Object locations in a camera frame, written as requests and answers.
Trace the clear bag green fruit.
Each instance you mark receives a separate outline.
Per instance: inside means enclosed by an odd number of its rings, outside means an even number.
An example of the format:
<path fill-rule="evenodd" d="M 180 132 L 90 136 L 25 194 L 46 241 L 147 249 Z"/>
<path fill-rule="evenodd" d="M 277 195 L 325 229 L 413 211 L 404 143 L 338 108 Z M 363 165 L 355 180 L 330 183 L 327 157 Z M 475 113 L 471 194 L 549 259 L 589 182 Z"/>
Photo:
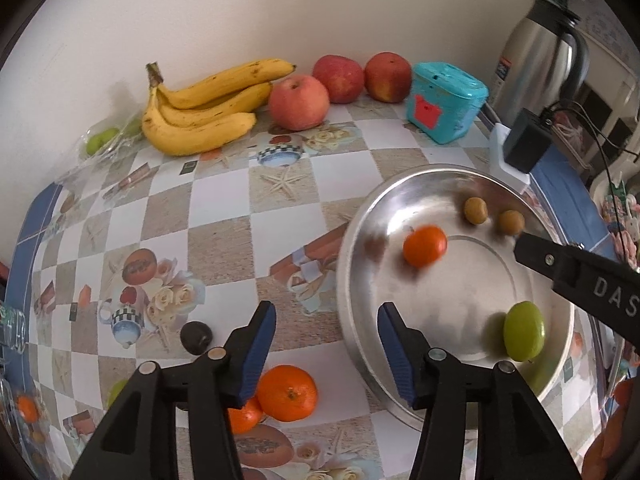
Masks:
<path fill-rule="evenodd" d="M 142 115 L 107 117 L 90 127 L 80 138 L 77 154 L 82 162 L 115 156 L 142 138 Z"/>

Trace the green guava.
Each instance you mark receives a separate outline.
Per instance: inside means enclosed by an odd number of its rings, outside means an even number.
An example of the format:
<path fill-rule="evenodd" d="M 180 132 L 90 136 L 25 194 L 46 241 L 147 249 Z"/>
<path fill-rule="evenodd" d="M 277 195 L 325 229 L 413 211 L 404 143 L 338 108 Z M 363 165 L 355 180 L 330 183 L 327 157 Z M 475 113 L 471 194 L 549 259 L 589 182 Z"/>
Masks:
<path fill-rule="evenodd" d="M 126 378 L 119 379 L 117 382 L 114 383 L 114 385 L 111 386 L 111 389 L 107 395 L 106 408 L 110 408 L 114 404 L 117 397 L 120 395 L 122 390 L 124 390 L 124 388 L 126 387 L 127 382 L 128 380 Z"/>
<path fill-rule="evenodd" d="M 515 362 L 535 359 L 546 342 L 542 313 L 531 301 L 521 301 L 509 310 L 503 322 L 503 343 Z"/>

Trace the black power adapter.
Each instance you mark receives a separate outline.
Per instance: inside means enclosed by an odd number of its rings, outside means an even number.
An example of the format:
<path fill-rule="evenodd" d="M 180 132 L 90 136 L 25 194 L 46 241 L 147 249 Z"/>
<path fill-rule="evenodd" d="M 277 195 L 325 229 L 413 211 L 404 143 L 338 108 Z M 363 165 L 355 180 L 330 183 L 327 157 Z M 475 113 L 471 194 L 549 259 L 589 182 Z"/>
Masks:
<path fill-rule="evenodd" d="M 552 143 L 550 122 L 523 108 L 503 143 L 504 161 L 529 174 Z"/>

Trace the orange tangerine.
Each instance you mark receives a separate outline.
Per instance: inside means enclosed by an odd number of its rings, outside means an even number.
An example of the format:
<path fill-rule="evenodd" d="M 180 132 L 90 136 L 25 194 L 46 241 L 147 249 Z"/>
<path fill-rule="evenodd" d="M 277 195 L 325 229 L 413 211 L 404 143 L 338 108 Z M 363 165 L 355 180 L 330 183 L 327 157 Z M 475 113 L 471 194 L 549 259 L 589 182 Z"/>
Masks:
<path fill-rule="evenodd" d="M 409 266 L 422 269 L 446 254 L 448 238 L 439 226 L 419 226 L 402 245 L 402 255 Z"/>
<path fill-rule="evenodd" d="M 278 365 L 262 375 L 256 389 L 262 411 L 279 422 L 296 422 L 310 416 L 319 393 L 314 378 L 293 365 Z"/>
<path fill-rule="evenodd" d="M 264 419 L 264 411 L 257 396 L 252 396 L 242 408 L 229 408 L 228 416 L 232 434 L 246 434 Z"/>

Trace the red apple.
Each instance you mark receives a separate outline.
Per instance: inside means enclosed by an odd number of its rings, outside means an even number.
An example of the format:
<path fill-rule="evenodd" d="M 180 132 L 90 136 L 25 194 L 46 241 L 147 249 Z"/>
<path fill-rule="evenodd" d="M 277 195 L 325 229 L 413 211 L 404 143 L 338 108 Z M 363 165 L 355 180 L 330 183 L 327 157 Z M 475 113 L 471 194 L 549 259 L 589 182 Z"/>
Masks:
<path fill-rule="evenodd" d="M 335 54 L 322 56 L 314 64 L 312 76 L 326 87 L 333 104 L 349 104 L 363 92 L 363 69 L 351 58 Z"/>
<path fill-rule="evenodd" d="M 400 103 L 409 95 L 411 83 L 411 65 L 394 52 L 373 55 L 364 68 L 364 88 L 378 102 Z"/>

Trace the clear glass mug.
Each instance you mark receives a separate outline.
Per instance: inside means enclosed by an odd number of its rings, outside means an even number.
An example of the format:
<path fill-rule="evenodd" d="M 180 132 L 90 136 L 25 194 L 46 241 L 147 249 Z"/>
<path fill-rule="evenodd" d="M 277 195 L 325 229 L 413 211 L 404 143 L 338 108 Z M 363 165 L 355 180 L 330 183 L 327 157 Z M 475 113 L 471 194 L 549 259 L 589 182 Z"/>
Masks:
<path fill-rule="evenodd" d="M 25 350 L 28 326 L 21 310 L 0 304 L 0 344 L 3 350 L 22 354 Z"/>

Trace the large steel plate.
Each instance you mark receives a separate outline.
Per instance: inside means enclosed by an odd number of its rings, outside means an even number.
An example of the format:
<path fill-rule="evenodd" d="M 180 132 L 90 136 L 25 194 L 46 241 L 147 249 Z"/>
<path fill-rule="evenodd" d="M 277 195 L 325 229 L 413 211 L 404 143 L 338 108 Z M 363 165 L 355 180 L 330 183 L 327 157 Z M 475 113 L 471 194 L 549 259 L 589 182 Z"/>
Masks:
<path fill-rule="evenodd" d="M 482 198 L 488 219 L 473 226 L 463 205 Z M 401 399 L 378 336 L 378 308 L 392 302 L 406 325 L 420 330 L 433 347 L 463 363 L 493 367 L 504 359 L 501 323 L 511 307 L 528 300 L 544 316 L 541 354 L 518 364 L 538 399 L 554 387 L 574 332 L 575 311 L 552 292 L 548 278 L 519 264 L 514 237 L 496 225 L 505 210 L 525 218 L 526 232 L 557 242 L 553 226 L 524 198 L 480 171 L 454 165 L 416 167 L 383 182 L 349 222 L 337 259 L 337 311 L 356 369 L 387 411 L 413 429 L 424 414 Z M 439 226 L 446 254 L 416 269 L 402 245 L 419 226 Z"/>

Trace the brown longan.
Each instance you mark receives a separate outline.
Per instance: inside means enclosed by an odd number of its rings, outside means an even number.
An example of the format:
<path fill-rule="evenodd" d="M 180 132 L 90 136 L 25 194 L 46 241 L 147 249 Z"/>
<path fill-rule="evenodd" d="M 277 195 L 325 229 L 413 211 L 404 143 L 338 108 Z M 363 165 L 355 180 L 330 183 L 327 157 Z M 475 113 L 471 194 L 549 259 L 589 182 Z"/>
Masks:
<path fill-rule="evenodd" d="M 480 226 L 488 219 L 487 204 L 480 197 L 470 197 L 463 205 L 463 214 L 473 226 Z"/>
<path fill-rule="evenodd" d="M 498 229 L 503 235 L 518 236 L 525 229 L 525 218 L 517 210 L 505 210 L 498 215 Z"/>

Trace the right red apple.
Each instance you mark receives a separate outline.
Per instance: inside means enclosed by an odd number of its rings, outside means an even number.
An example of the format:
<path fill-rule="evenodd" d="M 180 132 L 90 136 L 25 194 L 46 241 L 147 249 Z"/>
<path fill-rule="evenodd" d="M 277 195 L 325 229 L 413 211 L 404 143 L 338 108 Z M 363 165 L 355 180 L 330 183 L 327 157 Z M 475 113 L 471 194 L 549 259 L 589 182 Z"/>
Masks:
<path fill-rule="evenodd" d="M 400 103 L 409 95 L 411 83 L 411 65 L 394 52 L 373 55 L 364 68 L 364 88 L 378 102 Z"/>

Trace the clear fruit container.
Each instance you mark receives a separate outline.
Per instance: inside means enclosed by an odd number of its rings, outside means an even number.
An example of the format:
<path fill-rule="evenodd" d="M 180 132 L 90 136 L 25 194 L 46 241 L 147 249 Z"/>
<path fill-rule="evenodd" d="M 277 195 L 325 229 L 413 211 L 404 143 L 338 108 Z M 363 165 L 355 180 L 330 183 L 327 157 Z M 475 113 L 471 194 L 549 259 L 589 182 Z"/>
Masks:
<path fill-rule="evenodd" d="M 49 423 L 41 419 L 38 402 L 15 393 L 6 378 L 1 378 L 1 421 L 24 460 L 36 466 L 48 462 Z"/>

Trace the dark plum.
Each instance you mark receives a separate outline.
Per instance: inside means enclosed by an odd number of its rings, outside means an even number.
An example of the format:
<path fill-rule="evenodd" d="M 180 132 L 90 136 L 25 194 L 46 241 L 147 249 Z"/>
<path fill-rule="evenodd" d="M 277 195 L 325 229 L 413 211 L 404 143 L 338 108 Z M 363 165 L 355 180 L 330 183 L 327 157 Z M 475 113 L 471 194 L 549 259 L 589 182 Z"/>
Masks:
<path fill-rule="evenodd" d="M 203 322 L 190 321 L 184 324 L 180 330 L 180 342 L 186 352 L 192 356 L 201 356 L 205 353 L 213 340 L 213 332 Z"/>

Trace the teal toy box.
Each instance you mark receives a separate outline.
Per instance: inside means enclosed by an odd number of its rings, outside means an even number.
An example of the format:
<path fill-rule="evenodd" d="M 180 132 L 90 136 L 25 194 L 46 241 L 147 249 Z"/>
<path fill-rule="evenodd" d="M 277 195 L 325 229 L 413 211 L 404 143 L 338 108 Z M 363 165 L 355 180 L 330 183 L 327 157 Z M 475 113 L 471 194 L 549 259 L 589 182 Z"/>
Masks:
<path fill-rule="evenodd" d="M 462 138 L 488 98 L 483 81 L 445 62 L 416 63 L 408 121 L 440 145 Z"/>

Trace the middle red apple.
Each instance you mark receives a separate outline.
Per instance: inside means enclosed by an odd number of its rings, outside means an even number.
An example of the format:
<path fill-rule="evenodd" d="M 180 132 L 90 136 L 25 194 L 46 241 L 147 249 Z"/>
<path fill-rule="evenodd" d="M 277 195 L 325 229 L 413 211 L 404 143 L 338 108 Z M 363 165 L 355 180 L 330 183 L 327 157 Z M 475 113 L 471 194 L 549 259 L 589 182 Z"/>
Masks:
<path fill-rule="evenodd" d="M 363 92 L 363 69 L 351 58 L 335 54 L 322 56 L 314 64 L 312 76 L 326 87 L 333 104 L 349 104 Z"/>

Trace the steel thermos kettle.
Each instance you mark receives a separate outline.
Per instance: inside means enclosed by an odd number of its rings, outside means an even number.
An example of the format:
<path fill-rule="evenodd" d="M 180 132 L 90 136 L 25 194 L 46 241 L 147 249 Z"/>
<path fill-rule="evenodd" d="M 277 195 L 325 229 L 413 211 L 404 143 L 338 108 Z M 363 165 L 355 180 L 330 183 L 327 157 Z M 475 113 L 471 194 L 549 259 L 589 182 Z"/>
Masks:
<path fill-rule="evenodd" d="M 512 126 L 523 109 L 538 114 L 574 99 L 585 82 L 589 48 L 576 28 L 578 16 L 549 0 L 534 0 L 515 26 L 495 69 L 488 106 Z"/>

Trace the front pink apple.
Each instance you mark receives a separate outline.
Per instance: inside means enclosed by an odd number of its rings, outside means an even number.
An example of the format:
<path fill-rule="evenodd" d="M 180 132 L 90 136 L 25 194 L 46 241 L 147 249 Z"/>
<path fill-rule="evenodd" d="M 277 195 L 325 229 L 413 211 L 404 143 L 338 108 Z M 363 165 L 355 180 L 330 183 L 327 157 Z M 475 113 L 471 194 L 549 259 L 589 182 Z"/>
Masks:
<path fill-rule="evenodd" d="M 280 127 L 303 131 L 320 125 L 330 108 L 329 92 L 317 78 L 293 75 L 272 88 L 269 114 Z"/>

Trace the yellow banana bunch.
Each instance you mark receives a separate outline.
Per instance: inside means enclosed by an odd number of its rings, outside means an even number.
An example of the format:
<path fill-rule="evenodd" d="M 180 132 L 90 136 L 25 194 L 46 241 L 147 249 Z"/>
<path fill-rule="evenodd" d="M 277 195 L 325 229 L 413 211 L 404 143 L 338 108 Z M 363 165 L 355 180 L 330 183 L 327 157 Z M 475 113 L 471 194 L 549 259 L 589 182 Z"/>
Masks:
<path fill-rule="evenodd" d="M 216 150 L 249 133 L 273 83 L 294 73 L 296 66 L 280 58 L 264 58 L 179 90 L 166 86 L 157 63 L 146 64 L 145 69 L 149 99 L 142 132 L 146 140 L 166 155 L 189 156 Z"/>

